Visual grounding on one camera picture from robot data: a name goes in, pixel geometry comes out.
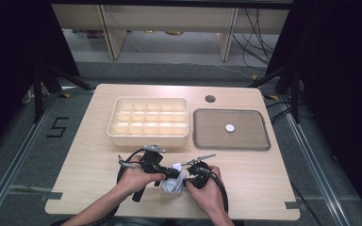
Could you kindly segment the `aluminium floor rail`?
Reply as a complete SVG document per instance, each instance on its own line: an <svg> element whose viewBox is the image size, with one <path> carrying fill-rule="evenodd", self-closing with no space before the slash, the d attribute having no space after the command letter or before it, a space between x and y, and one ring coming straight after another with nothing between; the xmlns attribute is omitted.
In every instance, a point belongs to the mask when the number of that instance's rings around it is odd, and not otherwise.
<svg viewBox="0 0 362 226"><path fill-rule="evenodd" d="M288 124L295 138L297 139L307 165L333 218L333 221L335 222L336 226L350 226L350 222L345 215L342 205L338 200L334 189L331 187L327 177L325 176L325 173L321 168L321 165L315 156L301 125L295 120L295 117L292 115L292 113L287 113L286 118L288 119Z"/></svg>
<svg viewBox="0 0 362 226"><path fill-rule="evenodd" d="M7 196L9 189L14 181L14 179L17 177L24 161L26 160L32 145L34 144L38 133L40 132L41 128L43 127L43 124L45 122L45 119L52 108L52 105L55 103L55 101L58 99L58 94L50 94L46 102L43 104L42 107L42 113L40 116L33 121L22 145L20 146L19 150L17 151L16 155L10 162L10 165L8 166L7 170L5 171L4 176L0 180L0 207Z"/></svg>

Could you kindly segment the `white sock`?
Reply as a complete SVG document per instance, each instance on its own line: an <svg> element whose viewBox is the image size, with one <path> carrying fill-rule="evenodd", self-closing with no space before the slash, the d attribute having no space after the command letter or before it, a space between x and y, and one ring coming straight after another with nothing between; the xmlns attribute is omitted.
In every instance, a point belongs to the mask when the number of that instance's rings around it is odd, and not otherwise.
<svg viewBox="0 0 362 226"><path fill-rule="evenodd" d="M172 165L172 169L178 170L179 175L176 179L169 178L165 180L161 188L165 193L181 193L183 189L183 180L186 178L186 173L183 171L183 166L181 163L175 163Z"/></svg>

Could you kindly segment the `person's right hand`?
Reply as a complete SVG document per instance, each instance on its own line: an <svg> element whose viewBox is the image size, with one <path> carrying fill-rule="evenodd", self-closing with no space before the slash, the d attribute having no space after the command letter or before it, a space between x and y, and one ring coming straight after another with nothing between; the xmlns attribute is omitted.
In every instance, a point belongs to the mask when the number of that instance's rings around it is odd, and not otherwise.
<svg viewBox="0 0 362 226"><path fill-rule="evenodd" d="M196 188L191 183L187 183L186 189L203 212L214 208L221 208L223 210L222 193L214 179L209 179L201 189Z"/></svg>

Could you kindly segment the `person's left hand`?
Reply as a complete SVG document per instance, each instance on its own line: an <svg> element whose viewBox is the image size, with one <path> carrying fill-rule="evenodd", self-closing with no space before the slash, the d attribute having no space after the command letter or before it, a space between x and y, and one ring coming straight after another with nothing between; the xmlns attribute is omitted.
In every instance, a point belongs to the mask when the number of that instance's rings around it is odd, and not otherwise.
<svg viewBox="0 0 362 226"><path fill-rule="evenodd" d="M116 188L124 197L141 191L152 182L161 182L166 178L162 173L147 173L141 168L127 168Z"/></svg>

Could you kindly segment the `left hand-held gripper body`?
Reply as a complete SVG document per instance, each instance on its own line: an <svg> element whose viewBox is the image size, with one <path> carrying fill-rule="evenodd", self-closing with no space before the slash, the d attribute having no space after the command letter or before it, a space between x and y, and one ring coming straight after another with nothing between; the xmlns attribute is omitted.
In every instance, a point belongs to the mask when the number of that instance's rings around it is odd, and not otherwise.
<svg viewBox="0 0 362 226"><path fill-rule="evenodd" d="M158 173L160 162L163 159L162 154L166 151L158 144L145 145L142 150L144 151L140 161L142 169L147 173Z"/></svg>

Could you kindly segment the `brown flat tray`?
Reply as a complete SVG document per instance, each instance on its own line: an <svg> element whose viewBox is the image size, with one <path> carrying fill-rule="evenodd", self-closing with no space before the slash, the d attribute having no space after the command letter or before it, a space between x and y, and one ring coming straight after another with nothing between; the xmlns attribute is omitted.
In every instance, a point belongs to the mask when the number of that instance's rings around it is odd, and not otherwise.
<svg viewBox="0 0 362 226"><path fill-rule="evenodd" d="M193 142L199 149L267 151L270 138L263 116L255 110L197 109Z"/></svg>

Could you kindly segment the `cream compartment storage box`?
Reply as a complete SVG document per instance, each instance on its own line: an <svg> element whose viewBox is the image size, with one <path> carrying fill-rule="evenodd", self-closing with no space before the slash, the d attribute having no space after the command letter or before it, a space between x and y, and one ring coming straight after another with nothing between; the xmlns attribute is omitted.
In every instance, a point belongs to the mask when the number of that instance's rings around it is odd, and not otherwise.
<svg viewBox="0 0 362 226"><path fill-rule="evenodd" d="M107 134L119 147L156 143L164 148L182 147L189 134L188 102L184 98L120 97Z"/></svg>

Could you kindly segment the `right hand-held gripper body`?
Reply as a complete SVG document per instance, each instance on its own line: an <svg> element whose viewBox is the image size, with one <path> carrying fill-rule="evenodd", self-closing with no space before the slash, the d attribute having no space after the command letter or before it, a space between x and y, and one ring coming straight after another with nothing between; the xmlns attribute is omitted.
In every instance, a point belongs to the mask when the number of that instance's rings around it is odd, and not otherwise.
<svg viewBox="0 0 362 226"><path fill-rule="evenodd" d="M211 171L209 165L205 162L205 159L214 157L215 154L209 154L209 155L203 155L198 156L194 159L191 159L187 161L186 163L183 163L183 166L186 166L187 168L196 168L197 175L192 175L192 179L195 180L195 187L198 189L203 188L208 179L212 178L214 176L214 173Z"/></svg>

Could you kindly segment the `black curtain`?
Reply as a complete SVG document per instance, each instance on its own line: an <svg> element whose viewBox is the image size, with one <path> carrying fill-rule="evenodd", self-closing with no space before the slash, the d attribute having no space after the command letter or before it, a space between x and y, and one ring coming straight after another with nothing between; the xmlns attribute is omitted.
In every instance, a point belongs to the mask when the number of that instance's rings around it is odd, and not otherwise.
<svg viewBox="0 0 362 226"><path fill-rule="evenodd" d="M292 0L274 71L299 55L304 94L362 200L362 0Z"/></svg>
<svg viewBox="0 0 362 226"><path fill-rule="evenodd" d="M0 135L34 72L78 76L50 0L0 0Z"/></svg>

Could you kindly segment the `black metal stand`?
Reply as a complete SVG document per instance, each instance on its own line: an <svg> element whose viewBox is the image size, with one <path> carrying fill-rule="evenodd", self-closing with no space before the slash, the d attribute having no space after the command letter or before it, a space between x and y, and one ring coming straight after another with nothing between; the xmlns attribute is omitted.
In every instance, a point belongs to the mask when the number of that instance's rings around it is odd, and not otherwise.
<svg viewBox="0 0 362 226"><path fill-rule="evenodd" d="M300 79L298 71L293 66L281 66L279 69L268 73L263 78L255 80L253 84L248 85L248 88L258 88L259 86L271 81L275 77L279 78L274 88L277 94L286 94L288 90L291 91L291 114L295 122L299 123L298 100Z"/></svg>
<svg viewBox="0 0 362 226"><path fill-rule="evenodd" d="M57 78L61 77L65 80L73 83L77 87L84 90L94 90L94 87L81 81L76 76L64 72L63 70L40 63L36 66L33 73L33 89L34 89L34 103L35 103L35 118L34 122L37 122L44 112L42 101L42 87L46 87L49 93L59 94L62 91L62 87L57 81Z"/></svg>

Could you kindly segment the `light wooden shelf unit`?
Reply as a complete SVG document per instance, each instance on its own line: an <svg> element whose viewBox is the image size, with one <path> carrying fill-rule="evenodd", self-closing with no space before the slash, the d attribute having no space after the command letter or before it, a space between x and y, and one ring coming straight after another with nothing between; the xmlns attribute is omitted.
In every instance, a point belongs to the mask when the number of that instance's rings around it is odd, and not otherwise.
<svg viewBox="0 0 362 226"><path fill-rule="evenodd" d="M220 59L226 61L235 33L279 35L288 16L286 9L193 8L54 4L64 29L101 30L109 56L119 57L126 33L139 31L206 32L217 36Z"/></svg>

